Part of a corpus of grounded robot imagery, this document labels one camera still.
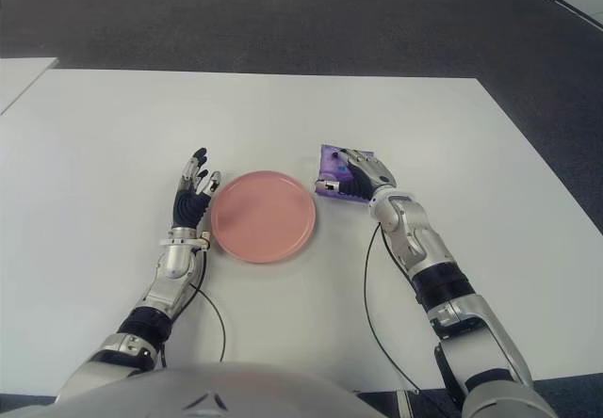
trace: white tabletop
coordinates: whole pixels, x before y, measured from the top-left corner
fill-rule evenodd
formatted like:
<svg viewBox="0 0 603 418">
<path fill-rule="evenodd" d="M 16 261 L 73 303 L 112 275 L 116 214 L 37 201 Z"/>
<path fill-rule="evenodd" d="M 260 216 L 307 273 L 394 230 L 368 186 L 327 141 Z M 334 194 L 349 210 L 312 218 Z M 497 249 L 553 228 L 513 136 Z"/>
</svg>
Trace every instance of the white tabletop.
<svg viewBox="0 0 603 418">
<path fill-rule="evenodd" d="M 56 62 L 55 57 L 0 58 L 0 114 Z"/>
<path fill-rule="evenodd" d="M 51 70 L 0 118 L 0 390 L 55 394 L 115 331 L 153 278 L 195 150 L 226 181 L 274 169 L 312 189 L 325 142 L 374 150 L 416 195 L 535 378 L 603 370 L 603 238 L 478 81 Z M 362 304 L 374 222 L 362 204 L 315 201 L 315 234 L 285 263 L 211 250 L 205 289 L 226 359 L 398 389 Z M 441 386 L 436 337 L 381 242 L 369 307 L 408 374 Z M 219 353 L 198 299 L 168 363 Z"/>
</svg>

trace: black cable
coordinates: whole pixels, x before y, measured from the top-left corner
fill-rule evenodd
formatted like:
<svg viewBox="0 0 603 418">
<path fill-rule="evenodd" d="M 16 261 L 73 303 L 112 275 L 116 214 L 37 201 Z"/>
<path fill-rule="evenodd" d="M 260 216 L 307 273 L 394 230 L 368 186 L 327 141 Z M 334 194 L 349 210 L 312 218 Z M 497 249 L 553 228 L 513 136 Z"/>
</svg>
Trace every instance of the black cable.
<svg viewBox="0 0 603 418">
<path fill-rule="evenodd" d="M 370 331 L 373 334 L 373 338 L 375 338 L 375 341 L 377 342 L 377 345 L 379 346 L 379 349 L 382 351 L 382 353 L 384 354 L 384 356 L 389 360 L 390 363 L 392 363 L 392 365 L 402 375 L 402 377 L 405 378 L 408 381 L 408 383 L 410 383 L 415 388 L 416 393 L 419 396 L 423 397 L 427 402 L 429 402 L 444 418 L 449 418 L 448 414 L 445 413 L 442 410 L 442 408 L 440 408 L 440 406 L 433 399 L 431 399 L 425 392 L 423 392 L 420 388 L 418 388 L 418 386 L 413 382 L 413 380 L 411 378 L 409 378 L 406 375 L 406 373 L 394 361 L 394 359 L 392 359 L 392 357 L 389 355 L 389 353 L 387 352 L 387 350 L 385 350 L 385 347 L 383 346 L 381 340 L 377 336 L 377 332 L 375 331 L 375 328 L 373 327 L 373 322 L 370 319 L 370 314 L 368 313 L 368 302 L 367 302 L 368 257 L 370 256 L 370 250 L 372 249 L 373 243 L 375 242 L 375 236 L 377 235 L 377 231 L 380 228 L 381 228 L 381 224 L 378 224 L 375 227 L 375 231 L 373 232 L 373 235 L 370 238 L 370 242 L 368 243 L 367 257 L 365 259 L 365 278 L 364 278 L 364 287 L 363 287 L 363 297 L 364 297 L 364 301 L 365 301 L 365 312 L 367 314 L 368 326 L 370 327 Z"/>
<path fill-rule="evenodd" d="M 209 241 L 207 239 L 205 239 L 204 237 L 201 237 L 201 239 L 207 243 L 207 248 L 209 249 L 209 246 L 210 246 Z M 203 292 L 201 290 L 201 285 L 204 282 L 206 271 L 207 271 L 207 253 L 204 251 L 203 270 L 201 273 L 201 277 L 199 278 L 197 285 L 189 283 L 190 287 L 192 287 L 195 290 L 195 292 L 187 300 L 187 303 L 185 303 L 185 305 L 180 309 L 180 311 L 174 315 L 171 323 L 172 324 L 175 323 L 176 319 L 178 319 L 178 317 L 180 317 L 180 314 L 182 314 L 183 311 L 188 307 L 188 305 L 190 305 L 192 303 L 192 301 L 195 299 L 195 297 L 197 297 L 197 294 L 201 294 L 203 297 L 205 297 L 205 300 L 207 300 L 209 302 L 209 304 L 212 306 L 212 308 L 216 312 L 216 315 L 218 316 L 218 319 L 220 321 L 220 326 L 221 326 L 221 330 L 222 330 L 222 352 L 220 354 L 220 361 L 223 362 L 224 354 L 226 353 L 226 327 L 224 326 L 224 320 L 222 319 L 222 315 L 221 315 L 220 311 L 218 310 L 218 307 L 216 306 L 216 304 L 213 302 L 213 300 L 211 298 L 209 298 L 209 296 L 205 292 Z M 166 368 L 168 366 L 168 364 L 166 363 L 166 347 L 165 347 L 165 345 L 161 346 L 161 348 L 159 349 L 159 353 L 161 355 L 161 366 L 163 368 Z"/>
<path fill-rule="evenodd" d="M 195 297 L 197 297 L 197 293 L 199 292 L 199 289 L 201 288 L 201 284 L 204 282 L 206 270 L 207 270 L 207 252 L 204 251 L 204 264 L 202 267 L 201 277 L 199 278 L 199 281 L 197 282 L 197 287 L 195 288 L 195 292 L 187 300 L 187 303 L 185 303 L 185 305 L 180 309 L 180 311 L 173 316 L 173 318 L 171 319 L 172 324 L 174 324 L 176 322 L 176 319 L 178 319 L 180 317 L 180 314 L 182 314 L 184 312 L 184 310 L 188 307 L 188 305 L 190 305 L 192 303 L 192 301 L 195 299 Z"/>
<path fill-rule="evenodd" d="M 161 345 L 161 349 L 159 350 L 159 353 L 161 354 L 161 367 L 165 369 L 168 367 L 168 364 L 166 363 L 166 345 L 165 344 Z"/>
<path fill-rule="evenodd" d="M 411 283 L 411 279 L 408 277 L 408 273 L 406 273 L 406 270 L 404 269 L 404 267 L 399 263 L 398 259 L 396 258 L 396 256 L 392 252 L 392 250 L 389 248 L 389 244 L 387 244 L 387 239 L 385 239 L 385 232 L 383 231 L 383 227 L 381 225 L 379 225 L 379 227 L 381 228 L 381 239 L 383 240 L 383 245 L 385 246 L 385 249 L 387 250 L 389 257 L 392 259 L 392 261 L 394 262 L 396 267 L 399 269 L 399 271 L 402 273 L 402 275 L 406 278 L 406 280 L 412 286 L 413 284 Z"/>
<path fill-rule="evenodd" d="M 209 304 L 212 306 L 212 308 L 216 312 L 216 316 L 218 317 L 218 319 L 220 321 L 220 326 L 222 328 L 222 352 L 220 354 L 220 361 L 223 362 L 224 361 L 224 353 L 226 352 L 226 327 L 224 326 L 224 320 L 222 319 L 222 315 L 220 313 L 220 310 L 218 310 L 218 307 L 216 306 L 216 304 L 214 303 L 214 301 L 211 298 L 209 298 L 209 296 L 206 293 L 204 293 L 201 289 L 198 289 L 192 283 L 189 283 L 189 285 L 192 286 L 197 293 L 199 293 L 203 297 L 205 297 L 205 300 L 207 300 L 209 302 Z"/>
</svg>

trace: robotic hand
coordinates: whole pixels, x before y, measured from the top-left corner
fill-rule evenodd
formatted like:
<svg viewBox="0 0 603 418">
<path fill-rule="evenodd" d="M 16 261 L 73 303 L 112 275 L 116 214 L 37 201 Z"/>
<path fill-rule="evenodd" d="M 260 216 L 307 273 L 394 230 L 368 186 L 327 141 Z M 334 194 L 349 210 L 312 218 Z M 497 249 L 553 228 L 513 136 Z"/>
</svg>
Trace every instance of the robotic hand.
<svg viewBox="0 0 603 418">
<path fill-rule="evenodd" d="M 118 331 L 69 378 L 59 401 L 108 383 L 155 368 L 157 353 L 168 340 L 171 326 L 194 293 L 189 287 L 203 275 L 209 233 L 197 235 L 197 226 L 220 185 L 220 173 L 203 169 L 207 150 L 201 148 L 187 161 L 173 205 L 173 221 L 156 266 L 155 280 L 145 291 Z"/>
<path fill-rule="evenodd" d="M 353 175 L 347 182 L 318 180 L 317 187 L 370 200 L 405 277 L 435 334 L 435 360 L 448 393 L 464 418 L 556 417 L 532 390 L 530 370 L 509 334 L 431 227 L 420 204 L 396 189 L 377 158 L 355 150 L 335 154 Z"/>
</svg>

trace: purple bag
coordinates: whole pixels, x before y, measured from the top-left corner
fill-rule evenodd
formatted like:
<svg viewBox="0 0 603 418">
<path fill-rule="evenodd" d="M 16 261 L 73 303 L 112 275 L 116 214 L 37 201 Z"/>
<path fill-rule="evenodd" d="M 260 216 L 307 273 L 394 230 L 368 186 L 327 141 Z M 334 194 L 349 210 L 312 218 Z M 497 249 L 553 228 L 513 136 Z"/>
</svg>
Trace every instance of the purple bag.
<svg viewBox="0 0 603 418">
<path fill-rule="evenodd" d="M 332 180 L 332 181 L 347 181 L 353 178 L 350 170 L 346 167 L 345 163 L 333 156 L 334 153 L 340 151 L 341 148 L 333 145 L 322 145 L 320 147 L 320 171 L 318 172 L 318 178 L 320 180 Z M 373 152 L 361 152 L 367 156 L 372 156 Z M 339 194 L 334 190 L 316 190 L 316 193 L 324 197 L 332 197 L 334 199 L 351 200 L 351 201 L 364 201 L 359 197 L 352 197 L 350 195 Z"/>
</svg>

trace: round plate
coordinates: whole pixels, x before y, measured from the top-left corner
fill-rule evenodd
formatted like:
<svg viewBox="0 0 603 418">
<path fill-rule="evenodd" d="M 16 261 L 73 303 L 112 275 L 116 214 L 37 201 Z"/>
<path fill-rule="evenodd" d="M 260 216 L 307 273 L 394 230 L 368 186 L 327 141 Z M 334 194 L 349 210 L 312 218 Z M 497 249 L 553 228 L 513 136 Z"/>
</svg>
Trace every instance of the round plate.
<svg viewBox="0 0 603 418">
<path fill-rule="evenodd" d="M 284 260 L 308 240 L 317 212 L 308 191 L 277 171 L 236 178 L 216 197 L 211 226 L 220 246 L 251 263 Z"/>
</svg>

